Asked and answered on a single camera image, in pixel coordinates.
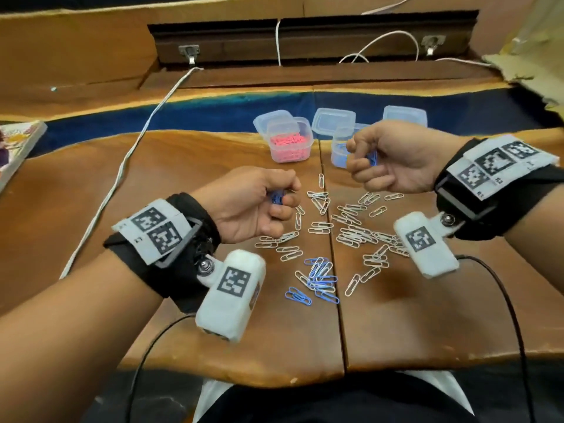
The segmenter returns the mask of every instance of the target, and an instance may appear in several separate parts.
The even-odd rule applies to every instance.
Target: wooden wall panel
[[[141,78],[156,58],[148,24],[358,14],[399,0],[201,0],[0,16],[0,95],[22,85]],[[532,0],[411,0],[394,12],[481,9],[472,45],[498,51]]]

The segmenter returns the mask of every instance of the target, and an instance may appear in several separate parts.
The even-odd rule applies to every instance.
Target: right hand
[[[431,191],[446,164],[469,139],[414,123],[383,120],[347,142],[347,150],[353,153],[347,170],[368,191]],[[371,167],[365,156],[374,150],[378,164]]]

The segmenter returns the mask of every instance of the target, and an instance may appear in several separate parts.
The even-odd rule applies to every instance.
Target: wrist strap
[[[472,139],[467,142],[435,182],[438,210],[454,215],[457,222],[466,221],[455,233],[463,240],[490,240],[502,236],[554,187],[564,182],[564,171],[549,165],[512,179],[490,197],[479,199],[469,190],[468,184],[454,177],[448,168],[459,163],[465,153],[484,141]]]
[[[176,301],[195,295],[200,296],[206,288],[196,278],[197,264],[202,257],[215,253],[215,250],[221,243],[221,236],[215,222],[192,196],[187,193],[173,194],[166,201],[188,221],[191,218],[201,221],[201,227],[197,230],[192,240],[166,268],[159,268],[155,264],[147,264],[135,246],[120,232],[112,234],[104,242],[104,247],[112,250],[120,257],[138,277],[161,297],[171,297]],[[128,218],[128,220],[144,212],[145,209]]]

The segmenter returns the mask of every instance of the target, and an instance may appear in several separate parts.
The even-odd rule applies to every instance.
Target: clear plastic box
[[[306,160],[314,143],[310,123],[303,117],[294,117],[283,122],[269,122],[266,136],[272,160],[277,163]]]
[[[337,128],[333,135],[333,140],[331,141],[331,163],[333,163],[334,166],[346,168],[347,156],[350,154],[346,148],[347,141],[359,130],[364,129],[367,126],[369,125],[356,123],[354,127]],[[367,155],[367,158],[370,160],[371,166],[376,166],[377,158],[375,151]]]
[[[403,120],[427,127],[427,111],[409,106],[387,105],[382,120]]]
[[[255,120],[253,120],[253,124],[257,132],[264,138],[266,138],[266,132],[268,129],[269,123],[278,123],[283,122],[285,120],[292,120],[292,114],[290,114],[286,110],[277,110],[271,111],[270,113],[265,113],[259,115]]]
[[[319,135],[333,136],[340,127],[354,127],[355,121],[356,113],[354,111],[318,108],[311,129]]]

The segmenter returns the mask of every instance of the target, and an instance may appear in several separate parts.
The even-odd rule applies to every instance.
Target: metal bolt
[[[452,227],[456,222],[456,218],[454,215],[451,214],[443,214],[441,215],[441,224],[445,227]]]
[[[200,264],[198,264],[198,274],[200,276],[208,276],[211,272],[213,272],[213,269],[213,261],[208,258],[204,258],[200,261]]]

